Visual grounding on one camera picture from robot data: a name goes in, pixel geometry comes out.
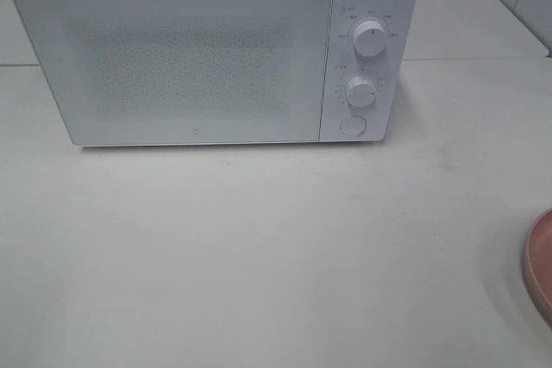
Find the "pink round plate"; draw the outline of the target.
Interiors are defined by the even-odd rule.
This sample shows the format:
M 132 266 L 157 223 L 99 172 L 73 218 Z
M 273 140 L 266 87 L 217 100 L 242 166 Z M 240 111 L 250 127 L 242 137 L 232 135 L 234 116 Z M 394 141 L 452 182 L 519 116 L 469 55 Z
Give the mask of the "pink round plate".
M 542 213 L 527 233 L 523 251 L 525 288 L 537 311 L 551 326 L 551 210 Z

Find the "lower white round knob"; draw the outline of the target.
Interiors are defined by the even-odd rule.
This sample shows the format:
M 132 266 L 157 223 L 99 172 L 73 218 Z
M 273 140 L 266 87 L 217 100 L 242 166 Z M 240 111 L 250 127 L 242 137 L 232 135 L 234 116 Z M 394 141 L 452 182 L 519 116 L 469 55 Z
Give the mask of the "lower white round knob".
M 369 107 L 375 100 L 378 87 L 370 77 L 354 77 L 345 85 L 348 105 L 353 108 Z

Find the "white round door button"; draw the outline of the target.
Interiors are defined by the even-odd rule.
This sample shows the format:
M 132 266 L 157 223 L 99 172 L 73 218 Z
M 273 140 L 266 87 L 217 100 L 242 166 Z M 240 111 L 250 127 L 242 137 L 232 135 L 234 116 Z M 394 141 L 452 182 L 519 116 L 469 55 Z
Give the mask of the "white round door button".
M 362 116 L 352 115 L 345 118 L 340 124 L 340 130 L 343 134 L 352 137 L 362 136 L 367 128 L 367 121 Z

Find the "white round knob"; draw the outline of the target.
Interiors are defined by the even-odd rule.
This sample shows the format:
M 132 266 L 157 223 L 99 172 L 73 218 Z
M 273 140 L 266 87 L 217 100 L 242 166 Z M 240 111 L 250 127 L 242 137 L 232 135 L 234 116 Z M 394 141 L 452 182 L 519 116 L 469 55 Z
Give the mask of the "white round knob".
M 358 22 L 352 29 L 354 50 L 364 58 L 372 58 L 386 49 L 387 26 L 376 18 Z
M 369 107 L 375 100 L 378 87 L 370 77 L 354 77 L 345 85 L 348 105 L 353 108 Z

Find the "upper white round knob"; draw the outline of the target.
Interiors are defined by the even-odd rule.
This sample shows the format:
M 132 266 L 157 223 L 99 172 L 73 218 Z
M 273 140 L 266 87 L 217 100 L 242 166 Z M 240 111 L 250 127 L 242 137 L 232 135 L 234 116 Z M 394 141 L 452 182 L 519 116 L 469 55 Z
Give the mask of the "upper white round knob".
M 364 58 L 372 58 L 386 49 L 387 26 L 376 18 L 358 22 L 352 29 L 354 50 Z

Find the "white microwave door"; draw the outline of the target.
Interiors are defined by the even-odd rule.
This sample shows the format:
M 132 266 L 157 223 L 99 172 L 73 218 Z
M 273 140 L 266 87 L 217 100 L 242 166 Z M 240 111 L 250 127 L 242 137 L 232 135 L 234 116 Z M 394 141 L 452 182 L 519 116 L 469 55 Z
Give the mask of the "white microwave door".
M 82 147 L 315 141 L 330 0 L 14 0 Z

